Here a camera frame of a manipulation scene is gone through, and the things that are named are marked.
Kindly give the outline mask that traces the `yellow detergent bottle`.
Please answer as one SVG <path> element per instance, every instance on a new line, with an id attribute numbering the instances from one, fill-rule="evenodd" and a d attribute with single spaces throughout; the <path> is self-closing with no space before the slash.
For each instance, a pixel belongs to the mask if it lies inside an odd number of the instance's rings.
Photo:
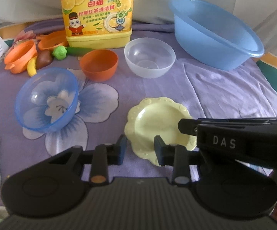
<path id="1" fill-rule="evenodd" d="M 121 48 L 131 38 L 133 0 L 61 0 L 71 47 Z"/>

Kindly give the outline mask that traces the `orange plastic bowl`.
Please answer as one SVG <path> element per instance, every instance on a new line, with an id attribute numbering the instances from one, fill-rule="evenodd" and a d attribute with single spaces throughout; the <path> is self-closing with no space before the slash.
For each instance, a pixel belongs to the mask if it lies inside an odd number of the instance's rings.
<path id="1" fill-rule="evenodd" d="M 96 49 L 86 53 L 79 61 L 84 75 L 92 81 L 107 81 L 114 76 L 119 63 L 118 55 L 108 49 Z"/>

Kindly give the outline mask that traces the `blue plastic basin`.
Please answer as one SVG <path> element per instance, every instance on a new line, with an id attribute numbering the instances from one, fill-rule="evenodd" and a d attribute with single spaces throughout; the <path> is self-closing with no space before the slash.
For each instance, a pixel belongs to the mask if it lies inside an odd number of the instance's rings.
<path id="1" fill-rule="evenodd" d="M 233 70 L 265 49 L 257 34 L 230 12 L 202 0 L 170 0 L 177 42 L 193 58 Z"/>

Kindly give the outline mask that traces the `purple floral cloth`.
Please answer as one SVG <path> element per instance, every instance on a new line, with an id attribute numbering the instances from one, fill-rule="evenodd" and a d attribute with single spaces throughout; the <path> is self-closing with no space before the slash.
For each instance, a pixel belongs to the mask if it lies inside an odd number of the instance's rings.
<path id="1" fill-rule="evenodd" d="M 169 44 L 176 62 L 163 76 L 145 79 L 130 71 L 123 49 L 114 76 L 104 82 L 88 80 L 77 57 L 52 62 L 79 77 L 80 106 L 69 126 L 53 135 L 23 130 L 14 113 L 16 95 L 29 79 L 0 65 L 0 170 L 3 180 L 63 148 L 80 145 L 94 149 L 114 143 L 123 134 L 128 111 L 145 98 L 167 97 L 184 105 L 194 118 L 277 117 L 277 93 L 258 65 L 247 60 L 226 72 L 188 55 L 177 43 L 171 25 L 136 24 L 132 38 L 152 37 Z"/>

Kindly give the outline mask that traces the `orange toy cup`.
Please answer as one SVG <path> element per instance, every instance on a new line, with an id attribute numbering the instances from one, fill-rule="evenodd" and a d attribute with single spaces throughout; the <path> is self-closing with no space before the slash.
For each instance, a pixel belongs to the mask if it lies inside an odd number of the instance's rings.
<path id="1" fill-rule="evenodd" d="M 35 42 L 30 39 L 16 45 L 4 58 L 5 70 L 12 74 L 20 74 L 27 70 L 30 59 L 37 56 Z"/>
<path id="2" fill-rule="evenodd" d="M 58 46 L 68 46 L 66 32 L 64 30 L 55 31 L 48 35 L 41 36 L 38 42 L 39 50 L 53 51 Z"/>

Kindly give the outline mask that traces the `green toy vegetable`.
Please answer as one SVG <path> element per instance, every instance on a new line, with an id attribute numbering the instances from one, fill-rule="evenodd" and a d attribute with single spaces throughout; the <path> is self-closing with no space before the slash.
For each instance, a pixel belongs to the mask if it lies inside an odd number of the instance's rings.
<path id="1" fill-rule="evenodd" d="M 64 60 L 67 56 L 82 57 L 91 51 L 93 51 L 92 48 L 57 46 L 53 50 L 52 55 L 57 60 Z"/>

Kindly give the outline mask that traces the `brown toy fruit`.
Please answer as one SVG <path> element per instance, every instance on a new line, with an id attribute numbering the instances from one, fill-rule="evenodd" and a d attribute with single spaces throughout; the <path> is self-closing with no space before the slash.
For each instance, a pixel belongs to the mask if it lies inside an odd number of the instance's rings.
<path id="1" fill-rule="evenodd" d="M 44 67 L 47 67 L 53 62 L 53 55 L 50 50 L 42 50 L 39 52 L 37 58 L 36 58 L 36 69 L 42 69 Z"/>

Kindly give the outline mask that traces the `clear plastic bowl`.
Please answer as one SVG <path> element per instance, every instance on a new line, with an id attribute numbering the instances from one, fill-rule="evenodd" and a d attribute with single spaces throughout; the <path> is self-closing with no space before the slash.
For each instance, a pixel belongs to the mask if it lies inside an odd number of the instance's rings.
<path id="1" fill-rule="evenodd" d="M 175 52 L 169 44 L 150 37 L 127 43 L 124 56 L 130 70 L 142 78 L 161 77 L 176 61 Z"/>

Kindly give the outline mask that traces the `yellow toy banana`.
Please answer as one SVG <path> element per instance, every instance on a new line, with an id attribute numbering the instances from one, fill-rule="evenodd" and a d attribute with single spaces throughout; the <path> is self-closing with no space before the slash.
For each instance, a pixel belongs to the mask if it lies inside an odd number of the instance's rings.
<path id="1" fill-rule="evenodd" d="M 27 64 L 27 72 L 30 77 L 33 77 L 34 75 L 37 74 L 36 70 L 36 60 L 37 56 L 31 58 Z"/>

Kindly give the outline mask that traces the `blue translucent bowl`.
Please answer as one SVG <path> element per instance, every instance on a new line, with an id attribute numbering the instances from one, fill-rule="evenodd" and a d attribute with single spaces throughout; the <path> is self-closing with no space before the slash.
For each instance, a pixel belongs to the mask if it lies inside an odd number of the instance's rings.
<path id="1" fill-rule="evenodd" d="M 79 87 L 69 70 L 52 67 L 31 77 L 15 100 L 15 116 L 19 124 L 38 133 L 61 130 L 79 107 Z"/>

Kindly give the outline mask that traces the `pale yellow scalloped plate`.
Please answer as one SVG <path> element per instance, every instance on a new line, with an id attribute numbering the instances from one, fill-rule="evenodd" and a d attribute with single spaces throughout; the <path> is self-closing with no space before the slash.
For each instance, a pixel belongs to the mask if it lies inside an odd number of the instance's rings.
<path id="1" fill-rule="evenodd" d="M 158 166 L 154 137 L 161 136 L 166 144 L 180 144 L 189 151 L 196 148 L 197 137 L 180 133 L 181 119 L 191 119 L 188 109 L 167 97 L 146 98 L 127 114 L 124 133 L 136 156 Z"/>

